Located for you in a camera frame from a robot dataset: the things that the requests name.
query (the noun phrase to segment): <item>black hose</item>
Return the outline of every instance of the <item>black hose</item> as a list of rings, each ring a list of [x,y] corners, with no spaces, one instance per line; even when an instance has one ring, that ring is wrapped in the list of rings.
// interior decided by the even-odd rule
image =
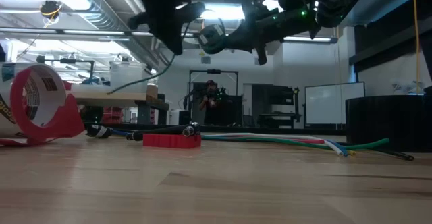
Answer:
[[[188,125],[179,125],[161,129],[136,131],[129,133],[126,136],[126,140],[141,141],[144,138],[144,134],[182,134],[186,137],[189,137],[200,134],[200,125],[199,123],[191,123]]]
[[[399,158],[401,158],[401,159],[403,159],[405,161],[413,161],[413,160],[415,160],[415,158],[413,156],[405,154],[405,153],[402,153],[402,152],[397,152],[397,151],[393,151],[393,150],[385,150],[385,149],[380,149],[380,148],[373,149],[373,150],[375,150],[377,152],[385,153],[385,154],[388,154],[388,155],[391,155],[391,156],[399,157]]]

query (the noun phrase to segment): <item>red tape roll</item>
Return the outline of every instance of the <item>red tape roll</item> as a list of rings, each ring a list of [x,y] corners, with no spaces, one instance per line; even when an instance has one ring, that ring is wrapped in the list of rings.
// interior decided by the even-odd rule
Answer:
[[[26,108],[22,102],[23,92],[26,92]],[[2,93],[4,109],[7,107],[4,99],[9,98],[10,108],[7,110],[11,111],[7,121],[9,126],[4,127],[17,128],[19,132],[15,135],[24,136],[27,141],[0,139],[0,145],[35,146],[56,138],[74,137],[84,131],[75,98],[65,95],[61,78],[48,66],[36,64],[16,73],[9,95]]]

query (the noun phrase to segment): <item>black trash can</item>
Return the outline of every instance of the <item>black trash can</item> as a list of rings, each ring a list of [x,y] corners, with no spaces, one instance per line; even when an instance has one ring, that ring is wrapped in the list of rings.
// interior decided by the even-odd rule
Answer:
[[[383,148],[432,152],[432,96],[367,96],[346,101],[348,144],[389,138]]]

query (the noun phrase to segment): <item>desk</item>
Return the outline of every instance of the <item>desk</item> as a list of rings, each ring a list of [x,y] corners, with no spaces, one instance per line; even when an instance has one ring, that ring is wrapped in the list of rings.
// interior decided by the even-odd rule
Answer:
[[[274,119],[273,117],[290,117],[290,119]],[[295,113],[263,113],[259,115],[259,126],[262,128],[278,128],[279,126],[290,126],[294,129]]]
[[[432,157],[122,138],[0,147],[0,223],[430,224]]]
[[[138,107],[138,123],[150,124],[150,108],[159,110],[159,124],[166,124],[169,104],[145,93],[116,92],[69,92],[76,102],[86,106]]]

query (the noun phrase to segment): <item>whiteboard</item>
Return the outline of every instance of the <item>whiteboard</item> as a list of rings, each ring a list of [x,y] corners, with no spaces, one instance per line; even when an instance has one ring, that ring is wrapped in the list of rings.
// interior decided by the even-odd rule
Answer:
[[[365,96],[365,83],[306,87],[306,124],[346,123],[345,100]]]

